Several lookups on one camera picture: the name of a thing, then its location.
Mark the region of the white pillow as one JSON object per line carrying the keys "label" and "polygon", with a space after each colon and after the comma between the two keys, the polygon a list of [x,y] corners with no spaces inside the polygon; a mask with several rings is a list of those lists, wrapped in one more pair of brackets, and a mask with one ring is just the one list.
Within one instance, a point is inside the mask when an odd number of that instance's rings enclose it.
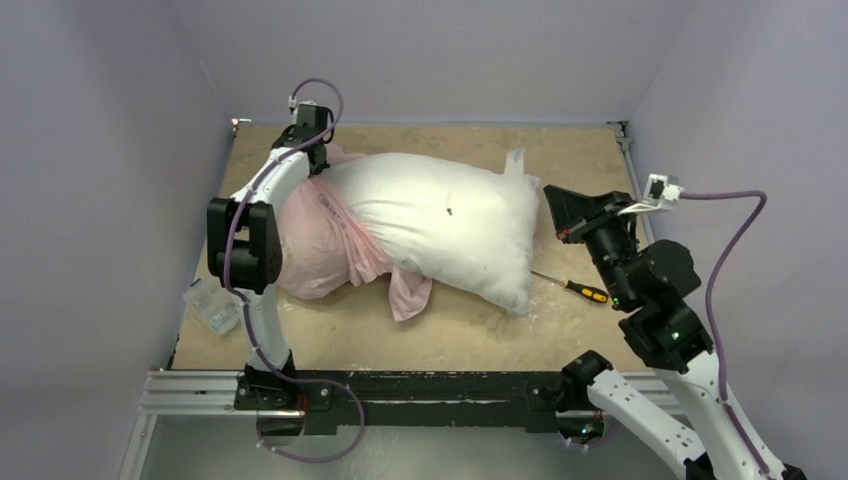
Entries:
{"label": "white pillow", "polygon": [[322,176],[397,267],[526,315],[539,198],[524,154],[508,152],[496,173],[381,153],[334,165]]}

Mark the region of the pink pillow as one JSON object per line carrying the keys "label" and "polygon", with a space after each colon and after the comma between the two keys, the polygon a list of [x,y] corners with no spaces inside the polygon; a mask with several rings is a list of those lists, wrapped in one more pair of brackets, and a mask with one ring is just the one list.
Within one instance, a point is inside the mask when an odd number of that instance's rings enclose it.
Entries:
{"label": "pink pillow", "polygon": [[445,192],[437,178],[443,162],[346,153],[335,144],[328,160],[330,169],[302,183],[277,215],[284,253],[278,286],[311,300],[387,274],[394,319],[417,316],[433,286],[421,267],[433,237],[425,216]]}

